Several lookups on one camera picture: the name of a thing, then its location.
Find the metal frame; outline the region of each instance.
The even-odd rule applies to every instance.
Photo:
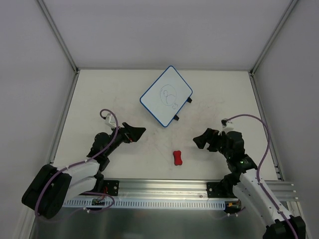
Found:
[[[47,22],[49,23],[49,26],[51,28],[51,30],[53,31],[53,34],[55,35],[56,39],[58,40],[61,48],[62,48],[62,51],[64,52],[66,58],[68,59],[74,73],[76,74],[78,72],[78,67],[76,66],[72,56],[71,56],[71,53],[69,51],[69,49],[67,48],[45,2],[43,0],[36,0],[36,2],[38,3],[38,6],[40,7],[45,19],[47,20]]]
[[[152,68],[143,68],[143,67],[87,67],[87,66],[79,66],[79,70],[163,70],[167,67],[165,66],[156,66]],[[231,68],[231,69],[224,69],[224,68],[184,68],[184,67],[179,67],[179,71],[187,70],[187,71],[244,71],[244,72],[250,72],[250,68],[247,69],[236,69],[236,68]]]
[[[270,35],[270,38],[268,39],[264,49],[260,53],[259,57],[257,58],[257,61],[251,70],[252,75],[256,73],[258,67],[260,66],[261,62],[263,61],[264,57],[266,56],[267,52],[269,51],[270,47],[273,45],[276,37],[278,36],[279,32],[283,28],[285,22],[287,21],[288,17],[294,10],[295,6],[297,5],[299,0],[291,0],[288,7],[286,8],[285,12],[283,13],[282,17],[280,18],[279,22],[277,23],[275,29],[273,30],[272,34]]]
[[[52,142],[50,151],[48,153],[47,162],[52,163],[54,161],[54,157],[57,152],[57,148],[61,139],[62,131],[64,128],[64,124],[66,121],[66,117],[68,114],[68,110],[71,104],[71,100],[73,97],[73,93],[75,90],[75,86],[77,83],[77,79],[79,76],[79,68],[73,60],[71,53],[69,52],[44,0],[36,0],[39,8],[44,14],[52,32],[54,33],[56,39],[58,40],[65,56],[67,57],[69,64],[71,65],[73,71],[75,72],[75,76],[73,78],[73,82],[70,87],[70,91],[68,93],[68,97],[66,99],[63,112],[60,116],[57,130],[54,134],[54,140]],[[285,12],[283,13],[281,19],[277,23],[274,31],[272,32],[270,38],[266,42],[265,47],[263,48],[261,54],[259,55],[254,67],[250,71],[250,80],[251,85],[255,94],[256,102],[258,105],[258,109],[261,115],[262,120],[267,122],[265,117],[265,113],[263,111],[263,107],[260,101],[260,97],[256,87],[256,81],[254,79],[254,74],[257,71],[258,67],[262,63],[265,55],[269,51],[270,47],[274,43],[276,37],[279,32],[283,28],[283,25],[291,15],[294,7],[297,5],[299,0],[291,0],[289,5],[287,6]],[[101,68],[83,68],[83,69],[101,69]],[[284,173],[281,166],[281,163],[276,155],[276,150],[271,142],[270,152],[272,154],[272,158],[274,160],[274,165],[276,170],[278,171],[278,178],[281,181],[268,181],[267,184],[275,193],[280,201],[287,202],[287,205],[294,214],[302,215],[301,207],[298,202],[298,197],[296,197],[296,191],[294,190],[294,185],[291,182],[285,182]],[[206,193],[206,183],[205,180],[151,180],[151,179],[119,179],[120,181],[120,190],[118,198],[130,198],[137,199],[141,201],[153,200],[153,199],[167,199],[167,200],[195,200],[195,201],[208,201],[208,200],[220,200],[220,199],[208,199]]]
[[[66,103],[63,107],[62,114],[59,118],[58,127],[54,133],[53,142],[51,144],[51,147],[50,147],[50,150],[49,150],[49,153],[47,156],[47,163],[53,163],[53,161],[54,161],[78,78],[79,78],[79,72],[77,72],[73,77],[72,84],[71,84],[68,96],[66,98]]]
[[[193,202],[208,202],[208,201],[223,201],[233,202],[237,198],[208,198],[206,183],[219,180],[163,180],[163,179],[106,179],[118,180],[119,194],[116,197],[117,201],[125,199],[133,199],[140,202],[149,202],[152,200],[186,200]],[[291,182],[284,181],[267,181],[267,185],[276,195],[279,201],[296,202],[298,201],[295,186]],[[77,197],[80,199],[94,199],[94,196]]]

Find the white panel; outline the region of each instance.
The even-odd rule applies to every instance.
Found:
[[[22,195],[46,163],[72,78],[73,71],[36,2],[2,1],[0,232],[3,239],[19,235],[19,226],[24,223],[23,215],[20,219],[19,215],[26,212]],[[15,231],[18,220],[21,225]]]
[[[81,70],[63,129],[54,165],[70,165],[89,153],[96,134],[106,131],[99,116],[112,110],[119,123],[145,127],[136,143],[120,145],[110,156],[107,178],[222,179],[230,173],[220,153],[198,149],[192,139],[210,127],[222,129],[221,120],[238,114],[259,116],[247,72],[179,71],[192,86],[192,103],[178,113],[179,121],[164,128],[141,105],[139,98],[163,70]],[[246,152],[258,164],[267,141],[259,121],[234,120],[242,132]],[[173,152],[181,151],[182,166]],[[262,168],[267,180],[276,180],[270,155]]]
[[[256,73],[286,180],[295,182],[318,238],[319,2],[301,0]]]
[[[79,67],[253,67],[289,0],[46,0]]]

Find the whiteboard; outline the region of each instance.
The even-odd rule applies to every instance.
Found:
[[[192,103],[184,106],[179,121],[161,126],[139,99],[163,70],[81,70],[58,146],[54,165],[70,165],[86,158],[96,134],[111,133],[99,116],[112,110],[119,123],[145,127],[136,143],[121,144],[103,172],[107,178],[220,180],[230,173],[220,153],[198,149],[192,139],[210,127],[221,129],[221,119],[246,113],[259,116],[247,72],[179,71],[192,86]],[[254,119],[233,120],[243,134],[246,153],[258,164],[267,140]],[[182,166],[173,152],[181,151]],[[276,180],[269,154],[261,169],[266,180]]]
[[[141,104],[167,127],[184,106],[193,90],[173,67],[169,66],[141,96]]]

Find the small whiteboard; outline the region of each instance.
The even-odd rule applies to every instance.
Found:
[[[141,104],[164,127],[167,127],[193,94],[183,77],[169,66],[141,96]]]

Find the drawing on whiteboard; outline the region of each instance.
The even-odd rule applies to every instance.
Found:
[[[164,105],[171,106],[176,101],[177,93],[173,86],[167,84],[161,88],[159,92],[159,97]]]

